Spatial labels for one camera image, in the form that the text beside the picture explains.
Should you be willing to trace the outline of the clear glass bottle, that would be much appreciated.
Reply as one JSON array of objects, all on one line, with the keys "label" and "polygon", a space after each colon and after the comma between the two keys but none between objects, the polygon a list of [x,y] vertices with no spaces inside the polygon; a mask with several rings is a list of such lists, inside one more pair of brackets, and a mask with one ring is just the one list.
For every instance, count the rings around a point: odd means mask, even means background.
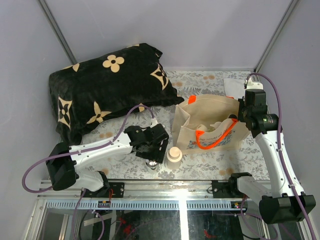
[{"label": "clear glass bottle", "polygon": [[159,168],[159,163],[156,161],[146,160],[145,165],[149,171],[156,172]]}]

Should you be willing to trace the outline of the green pump bottle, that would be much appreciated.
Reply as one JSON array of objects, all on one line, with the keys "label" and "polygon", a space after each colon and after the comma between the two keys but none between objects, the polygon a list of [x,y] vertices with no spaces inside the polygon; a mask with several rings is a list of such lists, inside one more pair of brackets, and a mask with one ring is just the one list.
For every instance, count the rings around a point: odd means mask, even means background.
[{"label": "green pump bottle", "polygon": [[209,132],[213,132],[215,131],[220,125],[221,125],[221,121],[217,121],[214,124],[211,124],[210,127],[208,128]]}]

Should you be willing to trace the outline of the beige canvas tote bag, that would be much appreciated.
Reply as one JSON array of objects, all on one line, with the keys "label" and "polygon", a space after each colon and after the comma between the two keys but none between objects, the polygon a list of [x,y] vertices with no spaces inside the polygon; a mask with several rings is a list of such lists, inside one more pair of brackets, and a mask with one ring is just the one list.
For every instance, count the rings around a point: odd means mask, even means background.
[{"label": "beige canvas tote bag", "polygon": [[[238,119],[239,102],[227,96],[204,94],[191,95],[176,105],[171,128],[172,141],[183,155],[212,151],[238,150],[250,134],[246,124]],[[221,122],[212,132],[196,131],[200,124],[207,128]]]}]

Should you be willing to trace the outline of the white bottle black cap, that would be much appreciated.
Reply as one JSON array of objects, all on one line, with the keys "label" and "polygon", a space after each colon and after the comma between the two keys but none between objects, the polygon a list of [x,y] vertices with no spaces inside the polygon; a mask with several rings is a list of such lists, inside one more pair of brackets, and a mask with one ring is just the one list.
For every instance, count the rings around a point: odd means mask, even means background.
[{"label": "white bottle black cap", "polygon": [[238,117],[237,117],[236,115],[234,115],[234,114],[231,114],[228,118],[229,118],[229,119],[235,119],[235,120],[238,119]]}]

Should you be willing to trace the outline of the beige jar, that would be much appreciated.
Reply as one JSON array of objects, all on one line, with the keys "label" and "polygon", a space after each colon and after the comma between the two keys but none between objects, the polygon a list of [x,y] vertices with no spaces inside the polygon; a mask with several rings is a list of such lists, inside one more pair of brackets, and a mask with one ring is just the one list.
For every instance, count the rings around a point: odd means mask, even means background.
[{"label": "beige jar", "polygon": [[167,157],[166,166],[169,169],[177,170],[181,166],[183,154],[178,147],[176,146],[171,147],[168,150],[166,157]]},{"label": "beige jar", "polygon": [[196,131],[202,131],[202,132],[210,132],[209,128],[206,127],[204,124],[200,124],[199,126],[197,126]]}]

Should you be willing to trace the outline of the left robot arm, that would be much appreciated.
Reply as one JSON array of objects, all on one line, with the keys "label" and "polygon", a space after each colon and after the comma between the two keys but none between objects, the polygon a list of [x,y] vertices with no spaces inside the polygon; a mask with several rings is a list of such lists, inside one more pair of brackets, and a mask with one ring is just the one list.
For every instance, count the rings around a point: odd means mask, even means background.
[{"label": "left robot arm", "polygon": [[85,189],[86,198],[106,198],[115,192],[106,174],[88,167],[100,160],[134,153],[152,167],[163,163],[169,135],[158,123],[149,127],[131,125],[117,139],[112,137],[87,145],[57,144],[45,162],[54,191]]}]

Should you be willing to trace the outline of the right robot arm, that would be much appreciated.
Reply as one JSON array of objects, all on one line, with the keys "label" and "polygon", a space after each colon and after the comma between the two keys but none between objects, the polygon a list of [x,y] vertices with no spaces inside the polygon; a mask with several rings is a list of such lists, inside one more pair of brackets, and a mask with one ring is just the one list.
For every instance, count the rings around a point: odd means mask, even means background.
[{"label": "right robot arm", "polygon": [[249,197],[258,205],[267,224],[300,222],[316,206],[313,195],[307,195],[290,164],[279,117],[267,112],[266,93],[249,89],[239,100],[238,120],[245,123],[258,144],[270,177],[271,189],[258,183],[248,173],[233,173],[228,192],[233,197]]}]

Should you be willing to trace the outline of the white folded cloth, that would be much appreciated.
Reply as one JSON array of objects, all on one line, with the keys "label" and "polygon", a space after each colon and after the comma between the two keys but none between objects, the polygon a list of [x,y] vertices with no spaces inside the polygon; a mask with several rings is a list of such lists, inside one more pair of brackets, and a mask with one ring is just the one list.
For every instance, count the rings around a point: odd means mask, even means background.
[{"label": "white folded cloth", "polygon": [[245,96],[245,81],[237,78],[223,79],[224,92],[227,97],[242,99]]}]

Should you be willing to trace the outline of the black floral pattern pillow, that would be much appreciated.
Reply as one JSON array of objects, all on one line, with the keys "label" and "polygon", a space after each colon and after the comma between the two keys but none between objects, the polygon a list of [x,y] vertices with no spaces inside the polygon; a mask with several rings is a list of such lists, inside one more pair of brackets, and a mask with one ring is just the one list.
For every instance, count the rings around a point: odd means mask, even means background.
[{"label": "black floral pattern pillow", "polygon": [[100,123],[130,110],[182,103],[161,56],[157,48],[138,43],[52,73],[49,94],[62,140],[79,145]]}]

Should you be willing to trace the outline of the aluminium rail frame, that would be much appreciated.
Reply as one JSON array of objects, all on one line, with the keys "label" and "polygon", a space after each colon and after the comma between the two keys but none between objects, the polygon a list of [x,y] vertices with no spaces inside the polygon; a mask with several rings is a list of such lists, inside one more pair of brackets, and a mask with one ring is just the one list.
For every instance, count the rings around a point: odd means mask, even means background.
[{"label": "aluminium rail frame", "polygon": [[287,221],[288,194],[268,180],[124,180],[104,196],[73,187],[40,193],[27,240],[310,240],[305,220]]}]

